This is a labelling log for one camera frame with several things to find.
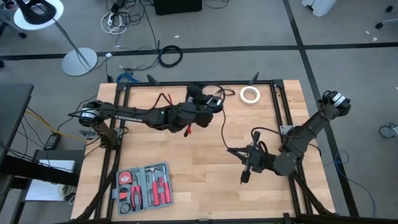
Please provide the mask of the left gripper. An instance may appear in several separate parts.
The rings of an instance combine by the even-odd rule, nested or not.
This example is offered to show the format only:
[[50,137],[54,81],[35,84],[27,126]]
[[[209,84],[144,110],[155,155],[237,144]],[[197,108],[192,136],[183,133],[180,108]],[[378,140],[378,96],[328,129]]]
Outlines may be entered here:
[[208,127],[213,119],[213,114],[217,113],[217,109],[209,108],[208,102],[213,95],[203,94],[203,88],[198,85],[187,86],[187,94],[185,102],[193,104],[195,107],[195,119],[193,122],[200,127]]

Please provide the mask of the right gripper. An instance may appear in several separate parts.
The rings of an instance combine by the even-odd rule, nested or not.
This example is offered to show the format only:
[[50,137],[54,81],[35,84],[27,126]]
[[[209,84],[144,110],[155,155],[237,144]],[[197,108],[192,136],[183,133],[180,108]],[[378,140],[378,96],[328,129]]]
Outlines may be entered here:
[[255,131],[252,136],[252,143],[246,147],[229,147],[230,153],[237,153],[236,157],[245,165],[241,174],[240,183],[248,183],[251,171],[261,173],[266,169],[266,162],[270,159],[268,148],[264,141],[260,141],[260,132]]

